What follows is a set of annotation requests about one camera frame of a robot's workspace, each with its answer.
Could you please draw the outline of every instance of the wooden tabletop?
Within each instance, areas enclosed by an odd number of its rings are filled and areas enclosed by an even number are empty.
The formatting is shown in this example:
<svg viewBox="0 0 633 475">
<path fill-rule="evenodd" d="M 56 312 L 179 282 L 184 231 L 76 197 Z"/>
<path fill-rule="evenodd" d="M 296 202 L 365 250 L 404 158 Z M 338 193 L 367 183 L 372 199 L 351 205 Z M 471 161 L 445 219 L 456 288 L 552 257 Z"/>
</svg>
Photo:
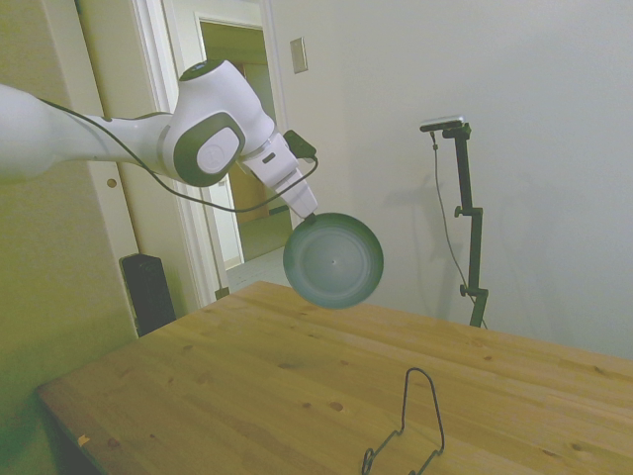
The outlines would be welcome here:
<svg viewBox="0 0 633 475">
<path fill-rule="evenodd" d="M 424 474 L 633 474 L 633 361 L 263 282 L 39 393 L 104 473 L 359 474 L 412 366 L 446 432 Z M 412 374 L 371 473 L 417 472 L 439 443 Z"/>
</svg>

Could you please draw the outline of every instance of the wire stand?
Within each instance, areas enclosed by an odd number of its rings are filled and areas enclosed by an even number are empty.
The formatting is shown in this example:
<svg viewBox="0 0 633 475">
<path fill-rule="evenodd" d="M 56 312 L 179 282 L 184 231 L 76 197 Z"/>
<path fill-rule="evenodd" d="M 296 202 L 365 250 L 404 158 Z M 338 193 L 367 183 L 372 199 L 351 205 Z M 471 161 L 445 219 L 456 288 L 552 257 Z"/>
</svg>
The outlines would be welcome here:
<svg viewBox="0 0 633 475">
<path fill-rule="evenodd" d="M 365 451 L 365 456 L 363 457 L 363 467 L 361 469 L 361 474 L 362 475 L 369 475 L 369 472 L 372 469 L 372 464 L 374 463 L 374 459 L 376 458 L 376 456 L 380 453 L 380 451 L 385 448 L 385 446 L 389 443 L 389 441 L 392 439 L 392 437 L 394 435 L 402 435 L 402 433 L 405 431 L 405 422 L 406 422 L 406 414 L 407 414 L 407 393 L 408 393 L 408 377 L 411 374 L 412 371 L 419 371 L 420 373 L 422 373 L 424 376 L 426 376 L 426 379 L 428 379 L 428 382 L 431 385 L 431 391 L 433 393 L 433 402 L 435 403 L 435 413 L 437 414 L 437 423 L 439 425 L 439 433 L 442 436 L 442 446 L 440 447 L 439 450 L 433 450 L 433 453 L 430 454 L 430 456 L 426 459 L 426 461 L 424 462 L 424 464 L 422 465 L 422 468 L 419 469 L 419 471 L 415 471 L 415 470 L 411 470 L 410 472 L 408 472 L 408 475 L 420 475 L 428 466 L 429 463 L 431 463 L 431 460 L 433 460 L 433 458 L 435 458 L 436 455 L 441 455 L 442 452 L 444 451 L 444 446 L 445 446 L 445 440 L 444 440 L 444 427 L 442 425 L 442 418 L 439 414 L 439 406 L 437 404 L 437 394 L 435 393 L 435 385 L 433 384 L 433 380 L 431 379 L 431 377 L 423 370 L 420 368 L 410 368 L 407 371 L 407 375 L 405 376 L 405 396 L 403 398 L 403 416 L 402 416 L 402 426 L 400 430 L 394 430 L 389 437 L 387 437 L 387 439 L 385 439 L 385 441 L 381 444 L 380 447 L 378 447 L 378 449 L 374 450 L 373 448 L 368 448 Z"/>
</svg>

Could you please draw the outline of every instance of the black cable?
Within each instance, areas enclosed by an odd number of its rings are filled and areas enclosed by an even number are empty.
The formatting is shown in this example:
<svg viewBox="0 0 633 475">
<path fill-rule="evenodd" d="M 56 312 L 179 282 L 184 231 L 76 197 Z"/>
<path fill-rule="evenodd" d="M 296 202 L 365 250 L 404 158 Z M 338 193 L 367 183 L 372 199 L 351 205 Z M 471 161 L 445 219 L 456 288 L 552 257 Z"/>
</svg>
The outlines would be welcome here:
<svg viewBox="0 0 633 475">
<path fill-rule="evenodd" d="M 446 242 L 448 243 L 448 248 L 451 251 L 451 257 L 453 258 L 453 262 L 455 262 L 455 266 L 457 267 L 457 270 L 459 271 L 459 275 L 462 278 L 464 288 L 468 288 L 468 284 L 466 283 L 466 277 L 464 277 L 464 272 L 462 272 L 462 267 L 459 265 L 459 262 L 457 261 L 457 257 L 455 257 L 455 252 L 453 251 L 453 244 L 451 244 L 451 239 L 448 235 L 446 211 L 444 211 L 444 201 L 442 200 L 442 194 L 439 190 L 439 177 L 438 177 L 438 172 L 437 172 L 437 149 L 439 148 L 439 145 L 435 141 L 435 132 L 431 132 L 430 134 L 431 134 L 431 138 L 433 139 L 433 152 L 435 154 L 435 188 L 437 189 L 437 198 L 439 200 L 439 207 L 442 210 L 442 220 L 444 222 L 444 234 L 446 235 Z M 468 297 L 471 299 L 471 302 L 473 302 L 473 305 L 475 305 L 475 299 L 473 298 L 473 296 L 468 295 Z M 484 325 L 484 328 L 487 330 L 488 325 L 486 325 L 486 322 L 484 321 L 484 319 L 482 319 L 482 324 Z"/>
<path fill-rule="evenodd" d="M 92 119 L 90 119 L 89 117 L 84 116 L 83 114 L 79 114 L 78 112 L 75 112 L 75 111 L 67 109 L 67 108 L 65 108 L 63 106 L 60 106 L 59 104 L 55 104 L 53 102 L 49 102 L 49 101 L 46 101 L 44 99 L 40 99 L 40 100 L 42 102 L 45 102 L 45 103 L 49 104 L 50 106 L 54 107 L 55 109 L 59 109 L 60 111 L 63 111 L 65 113 L 67 113 L 67 114 L 70 114 L 71 116 L 78 117 L 79 119 L 87 122 L 88 124 L 91 124 L 91 125 L 95 126 L 99 130 L 103 131 L 106 135 L 108 135 L 108 137 L 110 137 L 113 141 L 115 141 L 118 145 L 120 145 L 121 148 L 123 150 L 125 150 L 142 168 L 144 168 L 145 171 L 147 171 L 147 173 L 149 173 L 151 175 L 151 177 L 154 180 L 156 180 L 160 186 L 162 186 L 165 190 L 167 190 L 172 195 L 176 195 L 179 198 L 184 198 L 185 200 L 193 201 L 194 203 L 199 203 L 201 205 L 211 206 L 212 208 L 216 208 L 216 209 L 222 210 L 222 211 L 229 211 L 231 213 L 247 213 L 249 211 L 256 210 L 257 208 L 261 208 L 262 206 L 267 205 L 271 201 L 276 200 L 281 195 L 286 193 L 288 190 L 290 190 L 291 188 L 294 188 L 299 183 L 304 181 L 306 178 L 308 178 L 310 175 L 312 175 L 317 170 L 317 167 L 318 167 L 318 159 L 317 159 L 317 157 L 315 155 L 313 155 L 310 158 L 315 161 L 315 166 L 313 166 L 312 169 L 308 173 L 306 173 L 304 176 L 302 176 L 299 180 L 297 180 L 296 182 L 292 183 L 291 185 L 289 185 L 287 188 L 283 189 L 282 191 L 280 191 L 276 195 L 268 198 L 266 201 L 263 201 L 263 202 L 259 203 L 258 205 L 251 206 L 250 208 L 242 208 L 242 209 L 239 209 L 239 210 L 232 209 L 232 208 L 226 208 L 224 206 L 216 205 L 215 203 L 211 203 L 209 201 L 201 200 L 201 199 L 198 199 L 198 198 L 193 198 L 193 197 L 187 196 L 187 195 L 185 195 L 183 193 L 179 193 L 176 190 L 172 190 L 160 178 L 158 178 L 158 175 L 151 168 L 149 168 L 140 158 L 138 158 L 138 156 L 133 151 L 131 151 L 128 148 L 127 145 L 125 145 L 117 136 L 115 136 L 112 132 L 110 132 L 108 129 L 103 127 L 101 124 L 93 121 Z"/>
</svg>

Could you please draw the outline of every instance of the black speaker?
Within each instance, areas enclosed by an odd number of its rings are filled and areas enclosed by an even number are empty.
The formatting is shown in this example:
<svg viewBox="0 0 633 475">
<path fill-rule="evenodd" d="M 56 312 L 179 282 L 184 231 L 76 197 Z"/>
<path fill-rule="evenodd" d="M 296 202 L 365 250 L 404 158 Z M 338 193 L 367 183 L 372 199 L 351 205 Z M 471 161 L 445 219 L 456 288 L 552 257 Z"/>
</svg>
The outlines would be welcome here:
<svg viewBox="0 0 633 475">
<path fill-rule="evenodd" d="M 136 312 L 138 336 L 174 322 L 176 313 L 160 259 L 133 254 L 121 259 L 121 267 Z"/>
</svg>

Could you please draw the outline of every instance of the switch plate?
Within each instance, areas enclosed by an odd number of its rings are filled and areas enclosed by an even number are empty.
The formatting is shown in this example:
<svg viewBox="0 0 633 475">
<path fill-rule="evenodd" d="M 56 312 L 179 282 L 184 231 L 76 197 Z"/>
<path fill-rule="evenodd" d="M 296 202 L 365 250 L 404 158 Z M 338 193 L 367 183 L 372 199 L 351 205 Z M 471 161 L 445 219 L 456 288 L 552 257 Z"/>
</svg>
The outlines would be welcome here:
<svg viewBox="0 0 633 475">
<path fill-rule="evenodd" d="M 306 44 L 304 37 L 297 38 L 290 42 L 290 53 L 293 56 L 293 68 L 295 74 L 308 70 L 308 60 L 306 59 Z"/>
</svg>

